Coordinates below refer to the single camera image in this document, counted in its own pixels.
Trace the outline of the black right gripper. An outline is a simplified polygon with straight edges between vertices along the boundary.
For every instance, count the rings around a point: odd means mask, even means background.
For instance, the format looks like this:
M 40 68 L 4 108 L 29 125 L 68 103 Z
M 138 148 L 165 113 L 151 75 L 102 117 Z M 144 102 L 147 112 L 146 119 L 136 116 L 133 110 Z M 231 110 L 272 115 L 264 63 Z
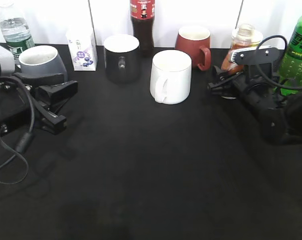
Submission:
M 274 90 L 254 65 L 229 76 L 214 65 L 216 82 L 207 84 L 207 92 L 216 96 L 237 96 L 259 123 L 260 135 L 271 145 L 302 144 L 302 90 L 288 96 Z

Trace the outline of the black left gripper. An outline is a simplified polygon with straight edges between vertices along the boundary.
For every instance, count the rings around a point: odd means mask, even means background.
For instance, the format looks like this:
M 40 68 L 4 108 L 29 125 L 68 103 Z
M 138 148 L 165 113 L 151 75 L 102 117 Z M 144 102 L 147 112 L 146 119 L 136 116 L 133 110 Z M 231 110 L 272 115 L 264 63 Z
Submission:
M 0 79 L 0 128 L 7 126 L 12 132 L 31 123 L 31 131 L 41 129 L 58 135 L 67 128 L 67 118 L 56 115 L 78 93 L 77 81 L 64 81 L 62 73 L 35 76 L 16 72 L 13 74 L 30 87 L 33 112 L 24 91 L 12 79 Z

